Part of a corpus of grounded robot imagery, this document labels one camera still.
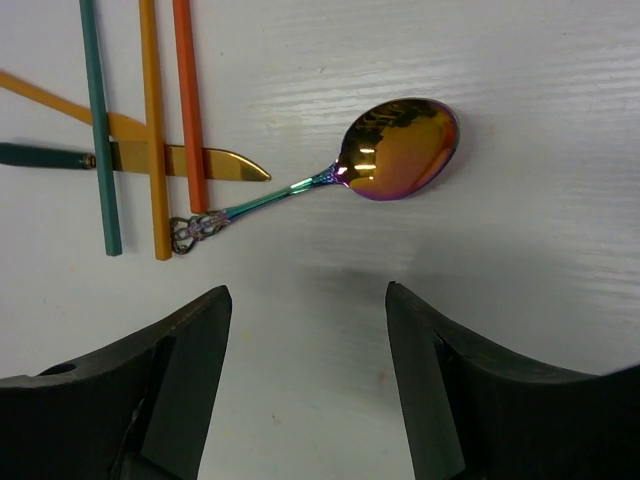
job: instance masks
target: spoon handle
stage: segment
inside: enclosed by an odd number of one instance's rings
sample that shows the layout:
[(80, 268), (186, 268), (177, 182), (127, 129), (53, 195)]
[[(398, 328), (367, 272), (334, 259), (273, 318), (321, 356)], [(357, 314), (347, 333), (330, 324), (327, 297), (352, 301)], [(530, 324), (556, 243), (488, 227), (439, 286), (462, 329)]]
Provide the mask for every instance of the spoon handle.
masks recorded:
[(236, 205), (235, 207), (212, 210), (200, 215), (193, 215), (190, 218), (172, 217), (169, 220), (171, 227), (171, 248), (174, 253), (184, 255), (189, 253), (196, 243), (205, 240), (218, 233), (220, 230), (244, 217), (248, 213), (266, 207), (284, 198), (298, 193), (303, 193), (313, 188), (324, 185), (340, 183), (336, 179), (334, 165), (326, 170), (306, 178), (301, 182), (294, 183), (264, 197), (251, 200), (250, 202)]

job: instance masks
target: red chopstick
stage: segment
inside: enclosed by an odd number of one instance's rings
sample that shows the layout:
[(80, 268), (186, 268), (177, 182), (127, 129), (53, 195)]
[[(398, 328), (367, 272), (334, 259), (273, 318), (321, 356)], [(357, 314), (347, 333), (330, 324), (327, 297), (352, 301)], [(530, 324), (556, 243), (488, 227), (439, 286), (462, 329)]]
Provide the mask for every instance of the red chopstick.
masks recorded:
[(200, 100), (198, 98), (198, 79), (196, 77), (189, 0), (173, 0), (173, 19), (176, 29), (189, 203), (193, 213), (205, 213), (209, 210), (209, 194), (204, 174)]

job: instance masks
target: green chopstick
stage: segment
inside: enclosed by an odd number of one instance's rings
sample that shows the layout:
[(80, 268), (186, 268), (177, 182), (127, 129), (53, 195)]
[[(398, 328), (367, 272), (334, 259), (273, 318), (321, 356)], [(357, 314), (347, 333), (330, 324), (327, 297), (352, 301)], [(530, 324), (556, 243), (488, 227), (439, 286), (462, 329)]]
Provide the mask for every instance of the green chopstick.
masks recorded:
[(84, 56), (87, 63), (89, 104), (93, 119), (93, 143), (96, 150), (96, 171), (98, 173), (104, 244), (107, 255), (115, 257), (122, 254), (122, 239), (120, 238), (118, 203), (113, 179), (109, 121), (104, 99), (94, 0), (80, 0), (80, 17), (84, 38)]

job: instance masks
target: dark green knife handle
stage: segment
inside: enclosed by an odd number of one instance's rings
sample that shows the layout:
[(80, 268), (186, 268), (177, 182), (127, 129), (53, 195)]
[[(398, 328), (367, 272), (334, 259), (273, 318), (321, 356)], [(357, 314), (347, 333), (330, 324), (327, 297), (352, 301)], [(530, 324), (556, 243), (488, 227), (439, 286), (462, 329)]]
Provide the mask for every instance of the dark green knife handle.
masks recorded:
[(16, 167), (90, 170), (96, 167), (96, 157), (92, 153), (0, 143), (0, 164)]

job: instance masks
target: spoon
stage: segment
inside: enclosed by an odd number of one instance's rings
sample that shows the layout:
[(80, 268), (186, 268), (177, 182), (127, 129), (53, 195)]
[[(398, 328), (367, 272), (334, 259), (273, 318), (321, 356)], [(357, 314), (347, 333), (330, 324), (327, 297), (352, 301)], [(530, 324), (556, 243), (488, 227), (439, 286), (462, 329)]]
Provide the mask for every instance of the spoon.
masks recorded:
[(189, 219), (170, 219), (171, 244), (190, 252), (240, 217), (291, 195), (342, 184), (371, 200), (398, 200), (432, 180), (453, 156), (460, 129), (445, 104), (421, 98), (392, 100), (362, 114), (347, 130), (340, 154), (322, 172), (242, 205)]

